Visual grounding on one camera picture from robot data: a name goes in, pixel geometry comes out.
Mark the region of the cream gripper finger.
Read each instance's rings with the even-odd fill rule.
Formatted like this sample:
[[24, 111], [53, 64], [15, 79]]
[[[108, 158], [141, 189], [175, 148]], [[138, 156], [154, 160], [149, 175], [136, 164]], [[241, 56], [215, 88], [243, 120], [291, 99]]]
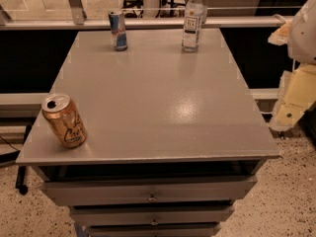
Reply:
[[291, 22], [285, 22], [268, 37], [268, 42], [274, 45], [284, 45], [288, 42]]
[[293, 72], [284, 71], [269, 127], [277, 132], [293, 128], [315, 103], [316, 66], [300, 64]]

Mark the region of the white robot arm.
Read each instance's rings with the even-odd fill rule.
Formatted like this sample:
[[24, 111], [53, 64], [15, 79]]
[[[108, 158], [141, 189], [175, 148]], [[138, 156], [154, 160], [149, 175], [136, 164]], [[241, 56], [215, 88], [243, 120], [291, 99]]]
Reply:
[[316, 103], [316, 0], [308, 0], [293, 17], [273, 32], [268, 42], [287, 45], [288, 56], [299, 66], [284, 71], [269, 127], [274, 131], [293, 128]]

